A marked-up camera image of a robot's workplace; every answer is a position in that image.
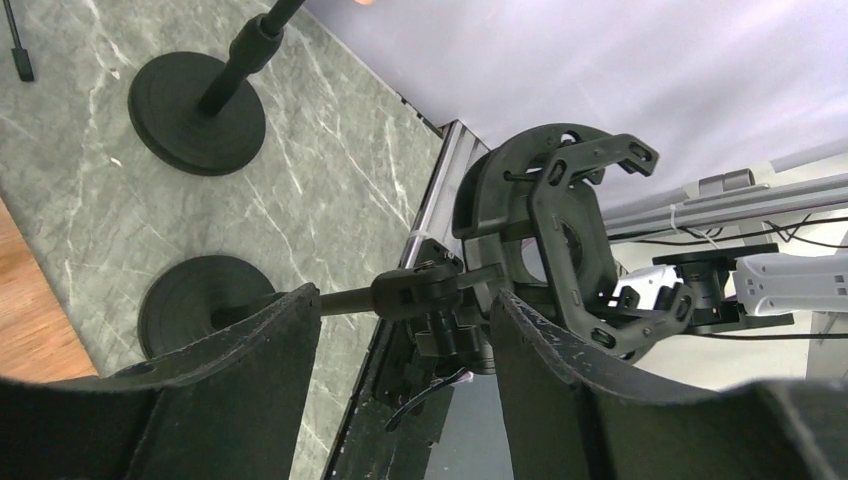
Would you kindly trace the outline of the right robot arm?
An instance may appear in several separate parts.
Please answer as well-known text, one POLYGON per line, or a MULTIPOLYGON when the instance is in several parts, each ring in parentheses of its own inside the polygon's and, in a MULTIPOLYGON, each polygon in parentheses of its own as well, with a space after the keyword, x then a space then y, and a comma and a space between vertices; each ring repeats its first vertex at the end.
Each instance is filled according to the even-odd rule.
POLYGON ((622 276, 612 300, 647 309, 678 283, 694 292, 689 335, 791 325, 798 311, 847 311, 845 254, 797 256, 775 244, 655 257, 651 267, 622 276))

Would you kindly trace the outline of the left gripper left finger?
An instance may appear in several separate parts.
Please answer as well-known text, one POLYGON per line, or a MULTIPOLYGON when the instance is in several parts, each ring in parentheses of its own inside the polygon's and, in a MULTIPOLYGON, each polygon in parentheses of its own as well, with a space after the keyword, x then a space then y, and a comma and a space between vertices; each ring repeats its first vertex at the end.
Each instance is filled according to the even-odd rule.
POLYGON ((105 378, 1 382, 5 479, 285 479, 321 331, 306 284, 105 378))

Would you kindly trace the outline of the black round-base mic stand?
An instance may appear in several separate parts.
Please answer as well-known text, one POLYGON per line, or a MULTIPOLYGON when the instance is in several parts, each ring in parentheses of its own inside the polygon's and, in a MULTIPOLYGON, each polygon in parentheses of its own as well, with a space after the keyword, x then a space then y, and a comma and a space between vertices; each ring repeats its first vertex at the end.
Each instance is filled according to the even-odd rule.
POLYGON ((609 166, 649 176, 657 152, 630 134, 557 123, 519 133, 465 173, 453 206, 462 252, 434 248, 370 286, 324 294, 322 316, 373 312, 419 321, 419 352, 469 361, 483 350, 492 305, 514 293, 555 325, 619 357, 682 333, 693 290, 662 288, 648 309, 619 288, 595 187, 609 166))

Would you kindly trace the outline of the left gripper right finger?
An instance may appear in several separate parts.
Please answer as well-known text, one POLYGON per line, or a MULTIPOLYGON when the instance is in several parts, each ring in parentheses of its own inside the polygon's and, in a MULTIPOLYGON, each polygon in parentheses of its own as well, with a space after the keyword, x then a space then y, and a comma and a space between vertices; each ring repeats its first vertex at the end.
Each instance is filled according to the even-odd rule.
POLYGON ((843 379, 697 388, 602 352, 508 291, 490 341, 517 479, 847 475, 843 379))

